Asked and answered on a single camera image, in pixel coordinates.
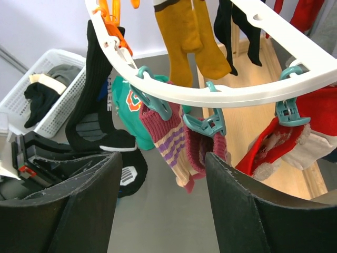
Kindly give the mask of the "black white striped sock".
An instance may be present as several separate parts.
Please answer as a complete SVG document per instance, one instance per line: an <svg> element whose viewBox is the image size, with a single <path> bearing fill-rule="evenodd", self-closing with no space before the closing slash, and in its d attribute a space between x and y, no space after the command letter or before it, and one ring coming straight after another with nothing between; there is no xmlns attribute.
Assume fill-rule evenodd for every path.
<svg viewBox="0 0 337 253"><path fill-rule="evenodd" d="M248 39L247 55L251 63L262 66L260 61L260 36L261 30L251 25L247 20L247 15L234 3L228 0L219 0L217 14L213 29L215 37L226 48L226 59L231 67L230 74L237 76L238 72L233 65L233 44L240 35L233 33L238 28Z"/></svg>

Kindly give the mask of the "mustard yellow sock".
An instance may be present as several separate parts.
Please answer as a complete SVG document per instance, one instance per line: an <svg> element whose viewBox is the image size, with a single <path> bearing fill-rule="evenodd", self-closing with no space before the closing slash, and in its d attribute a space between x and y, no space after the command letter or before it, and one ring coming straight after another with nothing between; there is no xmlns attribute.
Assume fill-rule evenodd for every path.
<svg viewBox="0 0 337 253"><path fill-rule="evenodd" d="M153 1L153 7L173 84L192 87L190 53L204 77L218 80L230 73L231 67L215 42L206 1Z"/></svg>

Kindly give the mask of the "white round sock hanger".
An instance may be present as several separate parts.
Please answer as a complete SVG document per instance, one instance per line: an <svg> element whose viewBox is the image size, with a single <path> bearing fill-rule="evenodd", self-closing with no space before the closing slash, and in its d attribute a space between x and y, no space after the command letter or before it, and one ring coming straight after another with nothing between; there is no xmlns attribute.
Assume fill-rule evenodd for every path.
<svg viewBox="0 0 337 253"><path fill-rule="evenodd" d="M234 1L233 4L247 16L251 25L266 31L305 66L307 72L252 87L219 85L216 93L206 88L193 88L187 55L194 54L199 73L210 80L219 80L227 74L225 56L211 33L208 13L195 15L190 1L171 1L171 8L187 11L187 21L192 28L187 30L181 24L181 14L163 20L166 40L172 45L169 55L171 83L162 83L149 74L140 74L131 48L110 20L106 1L86 1L86 8L98 43L112 67L143 93L168 102L205 108L239 108L294 98L336 81L336 59L262 1Z"/></svg>

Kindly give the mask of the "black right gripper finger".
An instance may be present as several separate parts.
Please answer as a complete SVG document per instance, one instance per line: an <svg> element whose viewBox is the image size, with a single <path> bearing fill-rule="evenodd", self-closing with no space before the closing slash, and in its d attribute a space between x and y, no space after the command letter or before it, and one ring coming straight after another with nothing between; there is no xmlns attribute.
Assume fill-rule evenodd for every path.
<svg viewBox="0 0 337 253"><path fill-rule="evenodd" d="M206 154L220 252L336 252L336 206L271 188Z"/></svg>

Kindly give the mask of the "teal clothes clip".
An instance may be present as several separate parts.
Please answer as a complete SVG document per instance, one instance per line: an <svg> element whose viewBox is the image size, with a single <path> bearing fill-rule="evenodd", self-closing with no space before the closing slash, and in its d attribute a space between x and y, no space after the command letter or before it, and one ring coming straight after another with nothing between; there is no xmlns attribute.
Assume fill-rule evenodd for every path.
<svg viewBox="0 0 337 253"><path fill-rule="evenodd" d="M143 65L139 68L137 77L144 79L144 73L147 73L151 79L154 79L154 74L149 67ZM172 116L172 110L167 101L161 100L157 97L149 95L132 84L129 84L131 91L151 110L157 112L162 120L168 121Z"/></svg>
<svg viewBox="0 0 337 253"><path fill-rule="evenodd" d="M303 70L299 66L288 67L283 70L280 76L280 81L290 77L290 74L300 75ZM301 117L296 104L297 98L291 98L275 103L275 116L278 118L279 124L283 127L298 127L308 124L310 117Z"/></svg>
<svg viewBox="0 0 337 253"><path fill-rule="evenodd" d="M219 133L223 137L226 136L226 124L222 109L213 108L214 114L205 119L197 119L189 114L183 115L183 121L186 126L199 134L207 137L214 137Z"/></svg>

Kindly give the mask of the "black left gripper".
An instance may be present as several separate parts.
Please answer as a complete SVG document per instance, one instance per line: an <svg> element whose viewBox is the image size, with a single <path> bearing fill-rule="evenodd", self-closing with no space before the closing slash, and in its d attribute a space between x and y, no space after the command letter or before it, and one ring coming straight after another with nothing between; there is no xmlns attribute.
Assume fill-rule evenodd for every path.
<svg viewBox="0 0 337 253"><path fill-rule="evenodd" d="M75 151L31 131L7 157L14 176L1 176L1 252L107 252L120 153Z"/></svg>

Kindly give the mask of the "white plastic laundry basket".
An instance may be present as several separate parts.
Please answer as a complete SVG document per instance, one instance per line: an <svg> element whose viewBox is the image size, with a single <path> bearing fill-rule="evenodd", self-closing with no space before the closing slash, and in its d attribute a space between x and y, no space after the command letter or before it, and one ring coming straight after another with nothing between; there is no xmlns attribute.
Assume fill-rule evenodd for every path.
<svg viewBox="0 0 337 253"><path fill-rule="evenodd" d="M65 50L44 53L1 101L9 131L52 138L74 109L86 78L86 59Z"/></svg>

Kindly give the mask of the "beige maroon purple striped sock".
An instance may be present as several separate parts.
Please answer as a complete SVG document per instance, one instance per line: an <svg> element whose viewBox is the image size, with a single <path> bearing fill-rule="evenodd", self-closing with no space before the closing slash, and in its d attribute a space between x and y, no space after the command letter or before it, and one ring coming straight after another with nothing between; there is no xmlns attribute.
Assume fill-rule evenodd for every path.
<svg viewBox="0 0 337 253"><path fill-rule="evenodd" d="M169 106L172 116L167 121L145 104L140 107L139 118L160 155L175 174L177 185L185 188L187 193L191 193L194 179L193 169L186 154L183 108L172 102Z"/></svg>

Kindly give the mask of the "red christmas sock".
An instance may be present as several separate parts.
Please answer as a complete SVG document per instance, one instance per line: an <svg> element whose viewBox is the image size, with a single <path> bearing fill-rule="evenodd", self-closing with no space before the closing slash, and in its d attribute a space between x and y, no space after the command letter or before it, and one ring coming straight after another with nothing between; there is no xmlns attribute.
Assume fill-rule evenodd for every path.
<svg viewBox="0 0 337 253"><path fill-rule="evenodd" d="M263 181L284 161L304 170L336 149L336 86L330 85L297 98L301 126L282 126L274 118L250 144L236 169Z"/></svg>

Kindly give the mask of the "black sports sock blue accents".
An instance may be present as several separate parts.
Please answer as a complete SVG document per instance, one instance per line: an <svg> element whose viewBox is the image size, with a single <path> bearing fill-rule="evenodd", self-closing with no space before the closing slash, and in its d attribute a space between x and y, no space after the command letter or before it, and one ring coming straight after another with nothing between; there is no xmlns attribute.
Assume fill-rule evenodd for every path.
<svg viewBox="0 0 337 253"><path fill-rule="evenodd" d="M116 129L112 117L112 65L98 42L92 21L87 22L86 77L83 90L65 128L75 151L107 151L122 154L123 169L118 197L135 194L147 176L147 163L135 137Z"/></svg>

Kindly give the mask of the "green jacket with orange logo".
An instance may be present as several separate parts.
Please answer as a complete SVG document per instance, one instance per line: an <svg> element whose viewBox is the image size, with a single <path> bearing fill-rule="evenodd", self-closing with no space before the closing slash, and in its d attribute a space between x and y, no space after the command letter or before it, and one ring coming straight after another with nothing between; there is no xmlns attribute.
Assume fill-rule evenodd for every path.
<svg viewBox="0 0 337 253"><path fill-rule="evenodd" d="M129 83L117 76L112 83L112 97L115 110L128 132L135 137L137 146L143 150L155 148L152 138L139 119L142 101L132 92Z"/></svg>

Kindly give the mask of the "wooden rack base frame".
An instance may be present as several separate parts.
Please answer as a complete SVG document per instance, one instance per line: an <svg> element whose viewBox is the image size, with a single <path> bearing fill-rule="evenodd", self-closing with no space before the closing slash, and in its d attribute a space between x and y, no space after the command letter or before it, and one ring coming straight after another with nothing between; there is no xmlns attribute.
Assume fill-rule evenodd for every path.
<svg viewBox="0 0 337 253"><path fill-rule="evenodd" d="M271 83L281 74L281 67L270 40L260 38L260 61L262 66L251 63L247 56L248 40L233 35L233 63L238 75L227 75L214 84L229 87L247 87ZM263 104L243 108L224 108L227 129L229 163L235 167L246 155L249 144L269 125L274 118L274 104ZM311 200L327 192L324 179L317 163L305 170L299 170L284 161L264 181L264 184L287 194Z"/></svg>

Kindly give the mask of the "orange clothes clip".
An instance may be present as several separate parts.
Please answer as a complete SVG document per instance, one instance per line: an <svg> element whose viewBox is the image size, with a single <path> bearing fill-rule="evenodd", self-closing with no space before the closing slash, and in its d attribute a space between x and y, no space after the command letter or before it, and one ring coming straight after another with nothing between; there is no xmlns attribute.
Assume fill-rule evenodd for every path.
<svg viewBox="0 0 337 253"><path fill-rule="evenodd" d="M98 11L101 12L101 17L104 21L107 32L110 36L115 36L119 39L120 45L119 48L123 47L128 50L130 55L133 55L131 48L126 42L123 33L121 32L122 27L120 26L120 17L121 17L121 1L112 0L111 1L112 11L109 11L108 2L106 0L99 0L98 7L93 10L93 14Z"/></svg>

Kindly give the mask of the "clothes pile in basket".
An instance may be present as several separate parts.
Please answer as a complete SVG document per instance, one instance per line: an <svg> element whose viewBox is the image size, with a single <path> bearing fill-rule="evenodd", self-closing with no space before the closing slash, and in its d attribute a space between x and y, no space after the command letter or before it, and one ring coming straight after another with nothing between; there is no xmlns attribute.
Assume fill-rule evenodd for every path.
<svg viewBox="0 0 337 253"><path fill-rule="evenodd" d="M43 119L80 71L81 68L77 66L61 64L46 73L29 76L30 85L24 91L30 104L25 128L31 128Z"/></svg>

